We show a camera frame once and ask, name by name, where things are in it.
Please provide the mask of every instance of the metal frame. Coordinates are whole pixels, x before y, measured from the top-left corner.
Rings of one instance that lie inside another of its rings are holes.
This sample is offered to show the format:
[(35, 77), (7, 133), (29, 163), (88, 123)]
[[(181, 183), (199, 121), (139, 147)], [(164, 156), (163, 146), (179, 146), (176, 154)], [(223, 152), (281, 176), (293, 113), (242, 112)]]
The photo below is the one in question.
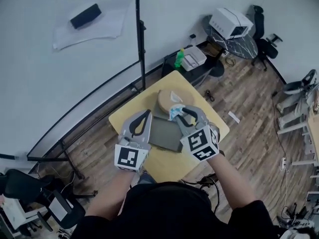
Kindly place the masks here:
[[(142, 92), (143, 90), (146, 89), (146, 74), (145, 74), (145, 49), (144, 49), (144, 31), (146, 30), (145, 26), (144, 26), (144, 22), (142, 20), (140, 20), (140, 0), (135, 0), (135, 6), (136, 6), (136, 24), (137, 24), (137, 39), (138, 39), (138, 51), (139, 51), (139, 60), (135, 63), (133, 63), (132, 65), (130, 65), (129, 67), (125, 68), (124, 70), (122, 70), (121, 72), (117, 73), (116, 75), (114, 75), (113, 77), (111, 77), (110, 79), (108, 79), (106, 82), (104, 82), (102, 85), (100, 85), (99, 87), (97, 87), (94, 91), (92, 91), (91, 93), (89, 93), (87, 96), (85, 96), (81, 101), (79, 101), (74, 107), (72, 107), (64, 116), (62, 116), (44, 135), (43, 137), (36, 143), (36, 145), (31, 149), (31, 151), (27, 154), (27, 161), (36, 161), (36, 162), (60, 162), (60, 161), (68, 161), (70, 166), (72, 167), (72, 170), (74, 171), (75, 175), (79, 178), (79, 179), (84, 179), (84, 176), (76, 169), (76, 167), (74, 166), (74, 164), (72, 163), (67, 149), (73, 144), (75, 143), (81, 136), (83, 136), (87, 131), (89, 131), (92, 127), (94, 127), (97, 123), (99, 123), (102, 119), (104, 119), (105, 117), (107, 117), (109, 114), (111, 114), (113, 111), (115, 111), (117, 108), (119, 108), (120, 106), (122, 106), (124, 103), (126, 103), (127, 101), (129, 101), (130, 99), (132, 99), (133, 97), (135, 97), (137, 94), (139, 94), (140, 92)], [(124, 100), (122, 100), (120, 103), (118, 103), (116, 106), (114, 106), (113, 108), (111, 108), (107, 113), (105, 113), (104, 115), (102, 115), (97, 121), (95, 121), (93, 124), (91, 124), (90, 126), (88, 126), (83, 132), (81, 132), (80, 134), (78, 134), (71, 142), (65, 144), (64, 143), (64, 139), (66, 136), (68, 136), (71, 132), (73, 132), (79, 125), (81, 125), (88, 117), (90, 117), (92, 114), (94, 114), (95, 112), (97, 112), (101, 107), (103, 107), (105, 104), (107, 104), (109, 101), (111, 101), (114, 97), (116, 97), (117, 95), (119, 95), (121, 93), (118, 92), (117, 94), (115, 94), (111, 99), (107, 100), (106, 102), (104, 102), (103, 104), (101, 104), (99, 107), (97, 107), (94, 111), (92, 111), (91, 113), (89, 113), (86, 117), (84, 117), (81, 121), (79, 121), (67, 134), (65, 134), (55, 145), (53, 145), (43, 156), (46, 156), (48, 153), (50, 153), (55, 147), (57, 147), (58, 145), (61, 146), (62, 150), (54, 157), (54, 158), (45, 158), (45, 157), (30, 157), (29, 155), (31, 154), (31, 152), (35, 149), (35, 147), (42, 141), (42, 139), (63, 119), (65, 118), (74, 108), (76, 108), (82, 101), (84, 101), (86, 98), (88, 98), (91, 94), (93, 94), (94, 92), (96, 92), (98, 89), (100, 89), (102, 86), (104, 86), (105, 84), (107, 84), (108, 82), (110, 82), (111, 80), (113, 80), (114, 78), (116, 78), (117, 76), (119, 76), (120, 74), (124, 73), (125, 71), (127, 71), (128, 69), (130, 69), (131, 67), (133, 67), (134, 65), (140, 63), (141, 65), (141, 78), (142, 78), (142, 87), (140, 89), (136, 88), (134, 85), (134, 82), (132, 82), (130, 84), (130, 86), (133, 86), (134, 89), (136, 89), (136, 92), (133, 92), (130, 96), (126, 97)], [(11, 159), (11, 160), (15, 160), (16, 157), (12, 156), (12, 155), (5, 155), (5, 154), (0, 154), (0, 159), (4, 158), (4, 159)]]

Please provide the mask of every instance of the wooden floor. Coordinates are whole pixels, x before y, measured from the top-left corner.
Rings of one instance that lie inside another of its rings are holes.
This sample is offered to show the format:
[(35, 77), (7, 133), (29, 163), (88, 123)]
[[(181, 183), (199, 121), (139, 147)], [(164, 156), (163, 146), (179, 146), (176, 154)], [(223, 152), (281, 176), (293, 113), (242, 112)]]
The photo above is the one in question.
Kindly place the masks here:
[[(276, 135), (277, 123), (274, 123), (271, 94), (274, 90), (280, 90), (283, 83), (270, 66), (268, 66), (269, 70), (264, 72), (258, 67), (251, 66), (249, 60), (236, 58), (234, 67), (225, 67), (222, 78), (209, 76), (198, 91), (204, 95), (205, 90), (209, 89), (215, 96), (215, 102), (207, 101), (230, 128), (230, 133), (221, 142), (220, 149), (224, 150), (227, 159), (249, 180), (257, 197), (264, 201), (271, 218), (275, 221), (276, 215), (285, 205), (286, 180), (283, 180), (284, 172), (279, 170), (280, 160), (285, 155)], [(147, 83), (151, 85), (159, 79), (160, 70), (157, 70), (148, 76)], [(87, 124), (96, 120), (128, 94), (129, 91), (126, 91), (113, 100), (91, 117), (86, 124), (73, 132), (66, 141), (71, 140)], [(275, 104), (282, 98), (284, 97), (275, 97)], [(229, 111), (240, 119), (239, 124), (228, 115)], [(300, 131), (280, 135), (279, 139), (289, 161), (303, 158), (303, 138)], [(108, 118), (105, 118), (69, 148), (72, 161), (86, 177), (83, 181), (75, 178), (76, 193), (90, 193), (109, 183), (117, 171), (113, 165), (116, 143), (117, 134), (108, 122)], [(54, 168), (63, 177), (66, 177), (70, 171), (66, 162), (55, 165)], [(41, 175), (55, 173), (48, 165), (41, 165), (39, 171)], [(314, 181), (309, 179), (309, 176), (314, 174), (314, 168), (311, 165), (294, 166), (290, 167), (289, 171), (286, 205), (296, 202), (301, 208), (305, 203), (307, 191), (314, 184)], [(203, 162), (185, 179), (194, 182), (211, 172), (212, 169)], [(216, 190), (211, 188), (208, 192), (214, 208), (217, 203)], [(88, 202), (84, 201), (82, 204), (87, 207)], [(230, 214), (231, 209), (221, 190), (217, 217), (227, 222)]]

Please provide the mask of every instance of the black phone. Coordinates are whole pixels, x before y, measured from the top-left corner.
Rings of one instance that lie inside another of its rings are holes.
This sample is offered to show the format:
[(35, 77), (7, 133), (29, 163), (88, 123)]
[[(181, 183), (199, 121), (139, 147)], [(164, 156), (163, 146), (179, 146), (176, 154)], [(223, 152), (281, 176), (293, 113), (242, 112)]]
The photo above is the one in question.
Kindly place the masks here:
[(92, 22), (95, 20), (100, 14), (101, 10), (97, 3), (92, 5), (91, 7), (87, 8), (77, 16), (75, 16), (73, 19), (71, 19), (71, 24), (75, 29), (78, 29), (79, 27), (85, 25), (86, 23)]

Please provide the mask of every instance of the wooden table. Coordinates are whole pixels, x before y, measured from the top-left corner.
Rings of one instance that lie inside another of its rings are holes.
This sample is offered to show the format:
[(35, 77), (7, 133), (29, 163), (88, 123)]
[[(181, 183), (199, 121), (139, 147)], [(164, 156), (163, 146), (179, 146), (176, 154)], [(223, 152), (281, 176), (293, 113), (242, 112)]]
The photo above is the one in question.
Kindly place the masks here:
[(294, 128), (301, 128), (306, 127), (307, 133), (309, 134), (312, 144), (314, 146), (315, 150), (315, 156), (312, 160), (300, 160), (292, 162), (292, 165), (309, 165), (313, 164), (314, 166), (319, 166), (318, 160), (319, 160), (319, 115), (315, 115), (314, 111), (310, 109), (308, 119), (305, 122), (302, 122), (298, 125), (295, 125)]
[[(121, 132), (123, 122), (133, 114), (145, 109), (153, 110), (159, 90), (172, 87), (184, 89), (192, 93), (195, 99), (194, 105), (201, 108), (207, 118), (219, 127), (220, 140), (229, 133), (229, 127), (222, 118), (178, 71), (171, 72), (160, 79), (114, 112), (109, 117), (109, 121), (116, 132)], [(144, 163), (144, 168), (157, 182), (178, 181), (198, 164), (199, 161), (185, 153), (184, 149), (182, 153), (175, 153), (152, 145), (150, 154)]]

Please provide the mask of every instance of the black sleeve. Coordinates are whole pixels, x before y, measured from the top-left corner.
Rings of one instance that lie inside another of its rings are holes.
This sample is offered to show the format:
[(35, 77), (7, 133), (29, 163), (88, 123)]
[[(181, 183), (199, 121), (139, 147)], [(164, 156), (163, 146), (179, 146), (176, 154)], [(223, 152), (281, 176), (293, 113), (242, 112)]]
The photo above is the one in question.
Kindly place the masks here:
[(228, 225), (239, 231), (245, 238), (278, 238), (269, 213), (260, 200), (243, 208), (236, 208), (231, 214)]
[(98, 216), (85, 216), (77, 224), (71, 239), (94, 239), (101, 235), (99, 231), (104, 229), (110, 222), (105, 218)]

